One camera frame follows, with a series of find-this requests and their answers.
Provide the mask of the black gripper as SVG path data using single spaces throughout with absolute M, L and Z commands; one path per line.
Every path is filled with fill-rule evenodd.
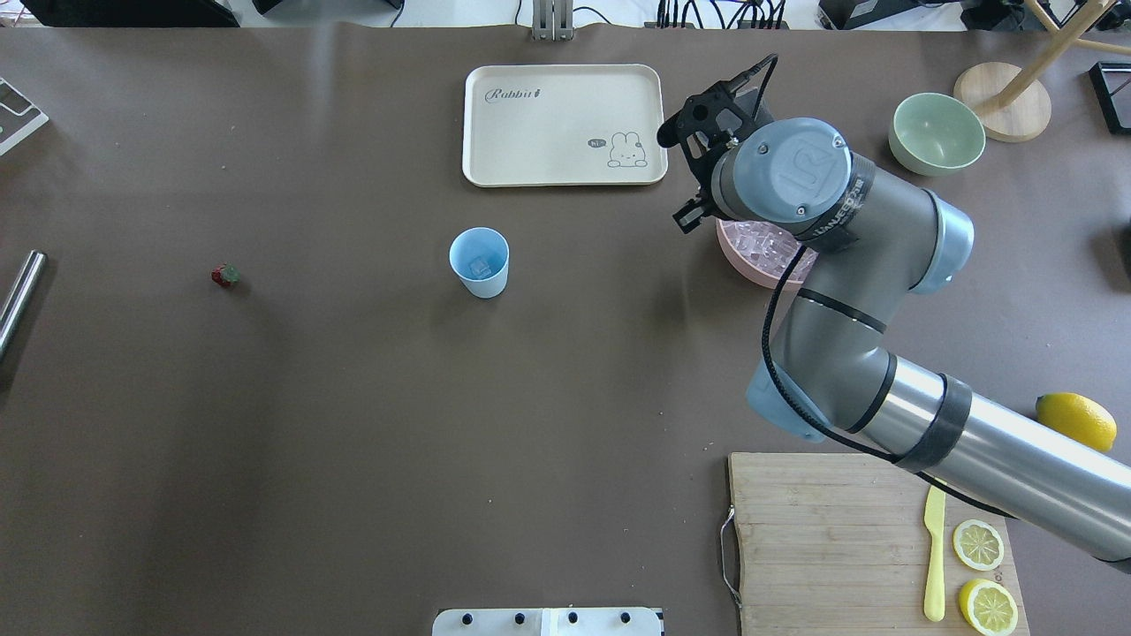
M 698 182 L 696 196 L 683 204 L 673 220 L 683 233 L 702 225 L 708 217 L 740 222 L 742 216 L 722 209 L 717 186 L 711 184 L 715 169 L 725 155 L 739 148 L 760 126 L 770 124 L 774 117 L 763 105 L 767 81 L 751 86 L 751 75 L 714 83 L 701 93 L 689 96 L 679 111 L 658 129 L 661 148 L 681 148 L 687 167 Z

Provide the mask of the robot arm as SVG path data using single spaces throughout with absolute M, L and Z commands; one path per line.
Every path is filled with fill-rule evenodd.
M 815 251 L 783 321 L 763 323 L 750 405 L 851 448 L 864 435 L 874 458 L 1128 571 L 1126 466 L 881 344 L 906 295 L 936 292 L 962 269 L 972 221 L 853 152 L 828 122 L 775 119 L 752 77 L 688 97 L 657 132 L 699 184 L 675 214 L 683 232 L 710 216 L 763 221 Z

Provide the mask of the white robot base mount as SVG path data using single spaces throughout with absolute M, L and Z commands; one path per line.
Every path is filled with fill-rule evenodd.
M 642 605 L 449 609 L 432 635 L 664 635 L 661 609 Z

